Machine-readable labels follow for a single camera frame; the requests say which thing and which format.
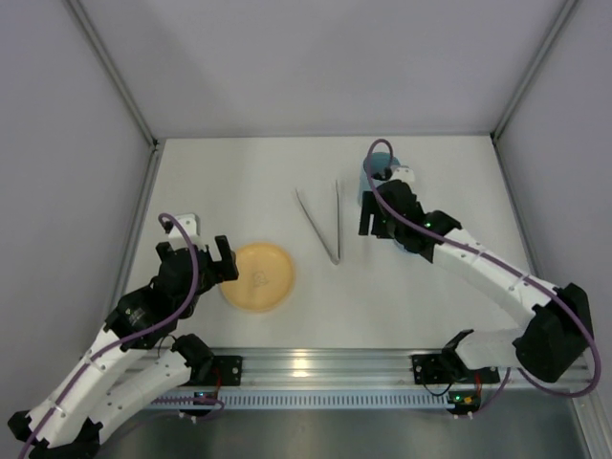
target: gray wall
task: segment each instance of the gray wall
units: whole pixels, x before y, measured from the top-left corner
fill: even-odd
[[[612,419],[612,2],[588,0],[550,55],[500,148],[552,280],[590,296]]]
[[[59,1],[0,2],[0,451],[101,324],[147,146]]]
[[[561,0],[85,0],[160,137],[488,133]]]

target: yellow plate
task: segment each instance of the yellow plate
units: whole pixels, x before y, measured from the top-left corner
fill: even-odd
[[[239,309],[264,313],[278,306],[295,283],[291,256],[280,247],[258,242],[236,252],[238,280],[221,284],[225,298]]]

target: purple cable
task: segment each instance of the purple cable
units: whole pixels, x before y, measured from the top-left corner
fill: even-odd
[[[499,385],[499,387],[497,387],[497,390],[495,391],[495,393],[493,395],[491,395],[491,397],[484,402],[480,408],[478,408],[478,411],[474,411],[473,413],[471,413],[471,416],[474,417],[480,413],[482,413],[485,409],[487,409],[489,406],[491,406],[492,402],[501,395],[502,391],[504,390],[504,388],[506,388],[506,384],[508,384],[508,382],[510,381],[510,374],[512,372],[511,368],[506,368],[506,376],[504,376],[504,379],[502,380],[501,384]]]
[[[149,333],[153,333],[159,330],[160,328],[165,327],[168,323],[172,322],[173,320],[181,316],[183,311],[189,306],[189,304],[193,300],[193,297],[195,296],[196,290],[198,288],[198,275],[199,275],[198,274],[199,272],[198,258],[197,258],[195,247],[193,243],[191,242],[191,239],[189,239],[189,235],[186,233],[185,229],[181,226],[178,220],[174,218],[172,215],[170,215],[169,213],[161,213],[158,216],[158,220],[162,225],[164,224],[164,220],[169,220],[172,223],[172,225],[176,227],[176,229],[185,239],[185,242],[187,244],[187,249],[189,250],[189,255],[191,255],[191,269],[193,270],[193,276],[191,277],[191,286],[189,287],[189,293],[187,294],[185,301],[183,302],[181,307],[177,309],[173,315],[165,318],[161,322],[156,323],[155,325],[149,328],[141,330],[140,332],[134,333],[132,335],[128,335],[127,337],[118,339],[115,342],[111,342],[110,344],[104,346],[99,351],[97,351],[94,355],[92,355],[91,361],[96,361],[101,356],[103,356],[106,352],[118,346],[121,346],[122,344],[125,344],[126,342],[130,342],[135,339],[142,338],[143,336],[148,335]],[[70,391],[73,389],[75,384],[78,382],[78,380],[83,375],[85,370],[87,370],[88,367],[89,367],[89,363],[83,363],[83,365],[77,370],[75,375],[66,384],[66,387],[64,387],[64,390],[61,391],[61,393],[57,397],[57,400],[55,400],[56,405],[59,405],[64,401],[66,396],[70,393]],[[19,453],[18,459],[25,459],[26,454],[28,453],[28,449],[32,445],[34,439],[36,438],[38,433],[40,433],[40,430],[42,429],[42,427],[44,427],[47,424],[51,416],[53,416],[54,411],[55,411],[55,408],[49,408],[47,413],[45,413],[45,415],[40,420],[40,423],[38,423],[38,426],[34,428],[34,430],[32,431],[32,434],[30,434],[30,437],[28,437],[28,440],[26,441],[25,445],[21,448],[21,452]]]
[[[224,404],[223,402],[221,402],[220,400],[217,399],[205,399],[205,400],[200,400],[202,398],[195,398],[194,400],[196,401],[201,401],[201,402],[206,402],[205,404],[210,404],[210,405],[216,405],[219,404],[221,406],[221,408],[214,410],[214,411],[210,411],[209,414],[207,414],[206,416],[202,416],[201,418],[197,418],[196,423],[199,422],[203,422],[203,421],[211,421],[215,418],[217,418],[221,412],[225,409],[226,404]],[[157,399],[157,401],[153,402],[154,403],[158,403],[158,404],[162,404],[164,402],[167,401],[173,401],[175,399]],[[100,449],[100,452],[106,452],[108,451],[108,449],[112,449],[113,447],[115,447],[121,440],[123,440],[125,437],[127,437],[128,435],[130,435],[132,432],[134,432],[135,430],[138,430],[139,428],[141,428],[142,426],[148,424],[151,421],[155,421],[156,419],[161,419],[161,418],[171,418],[171,417],[181,417],[181,412],[176,412],[176,411],[172,411],[172,412],[165,412],[165,411],[161,411],[159,413],[155,413],[152,414],[150,416],[147,416],[146,418],[134,423],[132,426],[126,428],[124,431],[120,432],[120,434],[118,436],[115,437],[111,437],[111,439],[106,442],[104,444],[104,446]]]
[[[372,178],[372,154],[374,153],[374,149],[379,143],[385,144],[387,148],[389,149],[389,156],[390,156],[389,166],[391,166],[391,162],[393,161],[393,147],[391,146],[391,143],[387,139],[377,139],[370,145],[370,148],[367,152],[367,156],[365,157],[366,159],[365,172],[366,172],[368,184],[370,184],[370,188],[372,189],[372,192],[374,193],[374,197],[376,198],[376,201],[379,203],[379,205],[382,206],[387,212],[389,212],[396,220],[403,223],[407,227],[417,232],[420,232],[421,234],[427,237],[431,237],[435,239],[436,241],[442,242],[444,244],[449,244],[453,247],[456,247],[463,251],[467,251],[469,253],[473,253],[473,254],[480,253],[477,249],[474,249],[473,247],[470,247],[467,244],[462,244],[460,242],[453,241],[452,239],[448,239],[444,236],[441,236],[440,234],[436,234],[433,231],[420,227],[416,223],[412,223],[411,221],[405,219],[401,214],[396,212],[387,202],[384,201],[380,192],[376,189],[376,185],[374,184],[374,179]],[[500,260],[499,258],[496,258],[492,255],[489,255],[488,253],[482,253],[480,256],[482,256],[486,260],[491,261],[494,265],[516,276],[517,278],[520,278],[523,275],[522,272],[513,268],[505,261]],[[593,379],[590,381],[590,383],[586,387],[584,387],[582,390],[578,392],[558,392],[558,391],[549,389],[547,387],[544,387],[542,384],[535,381],[534,379],[532,379],[522,368],[519,368],[518,371],[523,376],[523,378],[525,378],[525,380],[531,383],[534,387],[537,387],[538,389],[540,389],[541,391],[549,395],[555,395],[555,396],[565,397],[565,398],[576,398],[576,397],[582,397],[584,395],[591,393],[595,389],[595,387],[597,387],[597,385],[600,382],[600,378],[601,378],[601,356],[597,348],[597,344],[593,340],[593,337],[591,336],[589,331],[586,329],[586,327],[582,324],[580,319],[576,316],[576,314],[574,314],[574,311],[572,311],[570,307],[567,304],[565,304],[565,302],[562,301],[558,296],[556,296],[553,292],[550,292],[543,285],[532,280],[529,276],[525,277],[523,281],[531,285],[532,287],[534,287],[535,289],[537,289],[544,295],[551,298],[563,310],[563,312],[567,314],[569,318],[572,319],[574,324],[576,324],[576,326],[578,327],[578,329],[584,336],[584,339],[586,339],[588,346],[591,348],[591,352],[593,353],[593,361],[594,361],[595,369],[593,371]]]

